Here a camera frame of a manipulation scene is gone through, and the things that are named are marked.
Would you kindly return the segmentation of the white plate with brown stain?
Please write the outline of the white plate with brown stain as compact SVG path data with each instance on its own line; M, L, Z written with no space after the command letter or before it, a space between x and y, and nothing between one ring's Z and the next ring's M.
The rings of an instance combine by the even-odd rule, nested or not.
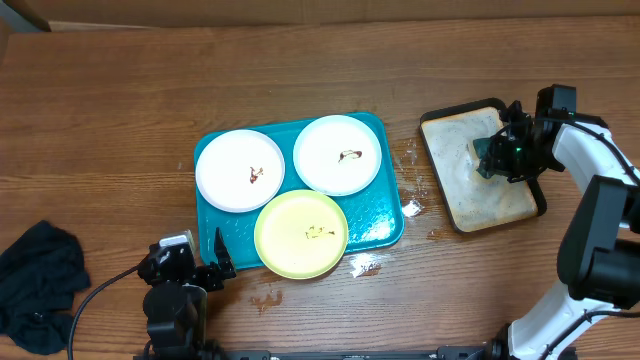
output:
M366 188L377 176L381 145L364 122L347 115L324 116L298 135L293 163L309 188L329 196L348 196Z

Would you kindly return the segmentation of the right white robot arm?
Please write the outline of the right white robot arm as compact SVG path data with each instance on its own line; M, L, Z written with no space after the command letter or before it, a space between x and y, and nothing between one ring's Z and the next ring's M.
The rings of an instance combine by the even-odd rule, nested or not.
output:
M569 346L598 321L639 315L639 246L618 236L622 228L639 230L639 171L598 117L552 104L530 116L513 102L500 119L503 128L473 143L478 173L516 183L567 170L582 198L559 247L557 282L483 356L566 359Z

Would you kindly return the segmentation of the green and yellow sponge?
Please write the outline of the green and yellow sponge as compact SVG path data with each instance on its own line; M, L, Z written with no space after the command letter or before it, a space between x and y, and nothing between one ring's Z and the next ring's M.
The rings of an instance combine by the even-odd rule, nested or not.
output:
M495 138L478 138L473 141L479 164L476 171L485 179L490 179L496 173L498 157L495 153Z

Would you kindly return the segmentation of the white plate with red stain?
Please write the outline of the white plate with red stain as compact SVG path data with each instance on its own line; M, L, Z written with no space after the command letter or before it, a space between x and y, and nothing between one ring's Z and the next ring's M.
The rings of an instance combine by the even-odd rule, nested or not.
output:
M215 208L243 213L268 203L286 173L284 156L268 136L254 130L232 130L209 142L195 168L197 189Z

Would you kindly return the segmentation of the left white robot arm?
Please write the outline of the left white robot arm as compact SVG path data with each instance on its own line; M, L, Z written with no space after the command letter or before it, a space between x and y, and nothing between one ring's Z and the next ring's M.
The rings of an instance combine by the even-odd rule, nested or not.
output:
M214 237L218 260L197 265L189 230L149 246L138 275L151 289L143 300L150 337L145 359L225 359L222 347L206 338L208 294L236 276L220 230Z

